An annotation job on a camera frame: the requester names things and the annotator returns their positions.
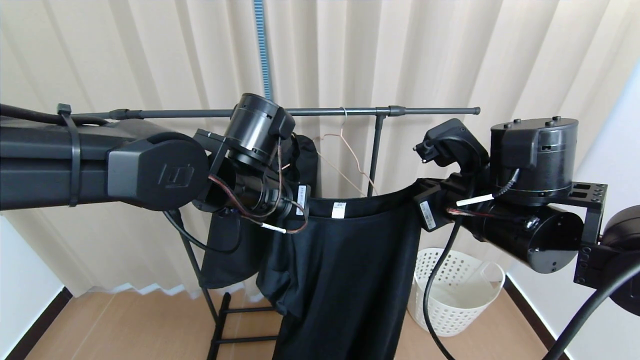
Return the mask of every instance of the barcode label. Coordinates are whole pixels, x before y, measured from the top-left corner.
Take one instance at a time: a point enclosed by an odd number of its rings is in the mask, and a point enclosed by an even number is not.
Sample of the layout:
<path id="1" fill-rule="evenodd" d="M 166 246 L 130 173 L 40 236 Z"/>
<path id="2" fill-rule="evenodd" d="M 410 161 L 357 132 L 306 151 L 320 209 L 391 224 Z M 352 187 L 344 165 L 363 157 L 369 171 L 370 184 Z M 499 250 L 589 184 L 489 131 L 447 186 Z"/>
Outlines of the barcode label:
<path id="1" fill-rule="evenodd" d="M 433 220 L 433 214 L 431 213 L 429 202 L 427 200 L 421 202 L 420 209 L 422 210 L 422 216 L 424 216 L 424 220 L 427 222 L 427 228 L 429 230 L 434 229 L 436 227 L 436 221 Z"/>
<path id="2" fill-rule="evenodd" d="M 344 218 L 344 210 L 347 208 L 346 202 L 334 202 L 333 211 L 331 212 L 332 218 Z"/>
<path id="3" fill-rule="evenodd" d="M 296 202 L 300 204 L 302 208 L 304 208 L 306 199 L 307 199 L 307 186 L 306 185 L 298 186 L 298 201 Z M 304 215 L 304 213 L 299 208 L 296 208 L 296 215 Z"/>

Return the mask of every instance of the baseboard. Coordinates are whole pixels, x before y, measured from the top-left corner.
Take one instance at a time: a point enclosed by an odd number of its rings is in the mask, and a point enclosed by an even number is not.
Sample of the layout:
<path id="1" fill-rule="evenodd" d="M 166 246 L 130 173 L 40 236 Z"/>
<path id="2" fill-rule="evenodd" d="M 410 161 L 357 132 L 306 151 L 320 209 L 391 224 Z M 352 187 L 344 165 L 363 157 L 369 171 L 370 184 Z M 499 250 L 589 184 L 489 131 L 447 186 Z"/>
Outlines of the baseboard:
<path id="1" fill-rule="evenodd" d="M 511 279 L 507 276 L 504 281 L 504 289 L 507 291 L 507 294 L 511 297 L 511 300 L 516 304 L 520 312 L 524 315 L 529 325 L 533 328 L 533 331 L 536 332 L 536 335 L 540 338 L 544 346 L 549 350 L 556 339 L 551 335 L 551 332 L 547 329 L 545 324 L 540 320 L 538 314 L 534 311 L 534 309 L 529 305 L 529 302 L 524 298 L 520 290 L 513 284 Z M 570 360 L 566 353 L 563 353 L 559 360 Z"/>
<path id="2" fill-rule="evenodd" d="M 60 311 L 65 308 L 72 297 L 73 295 L 71 295 L 71 292 L 69 292 L 67 288 L 62 288 L 58 295 L 53 299 L 53 301 L 51 301 L 42 314 L 40 314 L 27 333 L 25 333 L 22 339 L 20 339 L 18 344 L 9 353 L 6 360 L 23 360 L 26 358 L 31 352 L 31 349 L 33 349 L 38 340 L 40 340 L 42 335 L 44 335 L 44 332 L 47 331 L 49 326 L 51 326 L 53 320 L 58 317 Z"/>

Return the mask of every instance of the hanging black clothing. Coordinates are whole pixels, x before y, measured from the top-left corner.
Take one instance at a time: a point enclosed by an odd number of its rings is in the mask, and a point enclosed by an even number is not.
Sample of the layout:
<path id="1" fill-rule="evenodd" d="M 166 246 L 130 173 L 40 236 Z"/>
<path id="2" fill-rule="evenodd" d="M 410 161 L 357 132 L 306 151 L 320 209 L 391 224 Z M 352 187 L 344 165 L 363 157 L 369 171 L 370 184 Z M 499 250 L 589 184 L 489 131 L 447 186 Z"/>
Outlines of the hanging black clothing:
<path id="1" fill-rule="evenodd" d="M 424 190 L 418 180 L 376 197 L 310 199 L 307 228 L 275 235 L 258 274 L 284 315 L 273 359 L 393 359 L 421 230 L 412 198 Z"/>
<path id="2" fill-rule="evenodd" d="M 311 139 L 294 135 L 291 145 L 283 148 L 282 163 L 290 164 L 282 172 L 286 181 L 308 184 L 311 186 L 311 194 L 315 192 L 318 156 Z M 273 162 L 273 166 L 274 169 L 278 168 L 277 160 Z M 237 213 L 212 214 L 207 245 L 221 250 L 233 249 L 237 241 L 240 241 L 240 245 L 232 254 L 205 252 L 201 285 L 218 289 L 247 280 L 258 272 L 273 236 L 273 231 L 240 218 Z"/>

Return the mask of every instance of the curtain fold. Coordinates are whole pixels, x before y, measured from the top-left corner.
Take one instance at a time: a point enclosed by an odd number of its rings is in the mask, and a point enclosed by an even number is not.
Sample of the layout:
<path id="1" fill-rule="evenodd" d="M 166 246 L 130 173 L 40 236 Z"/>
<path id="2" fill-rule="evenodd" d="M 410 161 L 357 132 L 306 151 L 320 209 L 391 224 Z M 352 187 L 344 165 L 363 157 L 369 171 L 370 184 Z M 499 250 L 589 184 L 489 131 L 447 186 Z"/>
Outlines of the curtain fold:
<path id="1" fill-rule="evenodd" d="M 263 94 L 249 0 L 2 1 L 0 98 L 53 112 L 113 108 L 232 108 Z M 640 56 L 637 0 L 285 1 L 266 0 L 274 100 L 285 107 L 480 106 L 459 118 L 488 148 L 491 125 L 518 117 L 580 120 L 580 163 Z M 412 147 L 450 116 L 385 120 L 376 187 L 398 190 L 454 167 L 422 165 Z M 342 117 L 296 119 L 311 138 L 339 131 Z M 224 132 L 226 119 L 162 119 L 192 135 Z M 344 134 L 368 172 L 372 117 L 349 117 Z M 337 138 L 322 155 L 366 191 Z M 321 160 L 323 197 L 360 192 Z M 209 215 L 182 210 L 207 236 Z M 74 295 L 91 288 L 197 289 L 182 243 L 160 213 L 125 204 L 7 211 L 4 215 Z M 448 234 L 424 235 L 423 247 Z M 509 258 L 464 232 L 455 249 Z"/>

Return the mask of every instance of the white laundry basket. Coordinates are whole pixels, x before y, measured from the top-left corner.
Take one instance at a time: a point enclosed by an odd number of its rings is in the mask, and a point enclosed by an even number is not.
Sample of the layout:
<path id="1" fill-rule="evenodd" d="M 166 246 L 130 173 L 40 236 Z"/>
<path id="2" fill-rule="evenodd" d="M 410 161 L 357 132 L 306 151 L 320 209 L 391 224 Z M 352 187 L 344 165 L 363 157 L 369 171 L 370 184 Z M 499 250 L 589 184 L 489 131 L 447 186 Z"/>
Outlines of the white laundry basket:
<path id="1" fill-rule="evenodd" d="M 408 310 L 415 322 L 428 331 L 422 312 L 424 288 L 442 249 L 418 252 Z M 498 297 L 504 271 L 495 263 L 482 262 L 451 251 L 440 267 L 429 294 L 428 311 L 438 336 L 454 336 L 466 329 Z"/>

